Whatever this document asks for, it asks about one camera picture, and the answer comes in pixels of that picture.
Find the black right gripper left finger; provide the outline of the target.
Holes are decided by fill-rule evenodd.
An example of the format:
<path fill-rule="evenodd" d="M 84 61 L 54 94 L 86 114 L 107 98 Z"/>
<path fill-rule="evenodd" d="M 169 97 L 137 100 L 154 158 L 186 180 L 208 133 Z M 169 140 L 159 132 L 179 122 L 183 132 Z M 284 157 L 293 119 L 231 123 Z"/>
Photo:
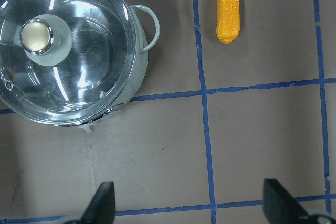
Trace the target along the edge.
<path fill-rule="evenodd" d="M 102 182 L 81 216 L 81 223 L 114 223 L 115 216 L 114 183 Z"/>

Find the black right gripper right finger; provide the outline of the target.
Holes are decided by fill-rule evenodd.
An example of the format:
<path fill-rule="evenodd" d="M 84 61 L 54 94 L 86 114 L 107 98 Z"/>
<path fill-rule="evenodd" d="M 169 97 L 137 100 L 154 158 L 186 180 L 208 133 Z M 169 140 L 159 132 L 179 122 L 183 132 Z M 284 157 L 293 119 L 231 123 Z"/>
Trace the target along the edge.
<path fill-rule="evenodd" d="M 264 179 L 262 195 L 268 223 L 310 223 L 308 213 L 276 179 Z"/>

